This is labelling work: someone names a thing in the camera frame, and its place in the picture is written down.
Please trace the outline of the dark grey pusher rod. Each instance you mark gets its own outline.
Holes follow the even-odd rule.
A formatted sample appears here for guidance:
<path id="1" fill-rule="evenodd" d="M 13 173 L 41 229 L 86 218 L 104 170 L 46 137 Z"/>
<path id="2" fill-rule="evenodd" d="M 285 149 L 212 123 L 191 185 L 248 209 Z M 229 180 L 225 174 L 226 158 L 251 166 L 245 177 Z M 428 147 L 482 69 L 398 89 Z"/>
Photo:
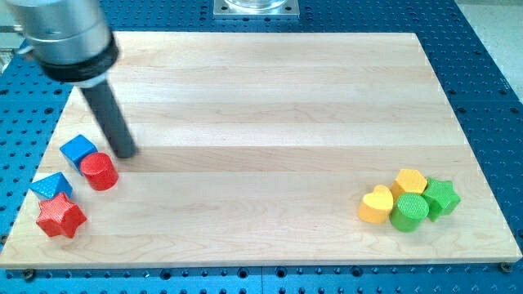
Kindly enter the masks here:
<path id="1" fill-rule="evenodd" d="M 133 157 L 136 144 L 109 83 L 103 80 L 93 87 L 81 87 L 80 91 L 114 155 L 117 158 Z"/>

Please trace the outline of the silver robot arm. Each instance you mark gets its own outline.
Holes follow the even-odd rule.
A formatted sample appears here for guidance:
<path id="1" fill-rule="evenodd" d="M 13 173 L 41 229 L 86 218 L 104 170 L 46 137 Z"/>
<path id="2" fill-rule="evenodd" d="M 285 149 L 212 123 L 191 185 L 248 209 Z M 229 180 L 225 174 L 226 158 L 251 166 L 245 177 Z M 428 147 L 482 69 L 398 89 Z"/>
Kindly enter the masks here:
<path id="1" fill-rule="evenodd" d="M 113 153 L 136 154 L 107 79 L 119 49 L 97 0 L 8 0 L 7 7 L 29 43 L 29 54 L 52 80 L 77 87 Z"/>

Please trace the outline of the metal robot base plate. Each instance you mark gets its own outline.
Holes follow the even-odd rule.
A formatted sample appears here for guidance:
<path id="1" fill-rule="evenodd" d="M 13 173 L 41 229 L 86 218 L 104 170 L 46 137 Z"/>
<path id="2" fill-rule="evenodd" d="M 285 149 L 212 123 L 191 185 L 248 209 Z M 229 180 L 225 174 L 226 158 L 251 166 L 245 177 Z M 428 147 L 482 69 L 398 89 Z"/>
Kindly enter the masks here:
<path id="1" fill-rule="evenodd" d="M 298 0 L 214 0 L 215 19 L 298 18 Z"/>

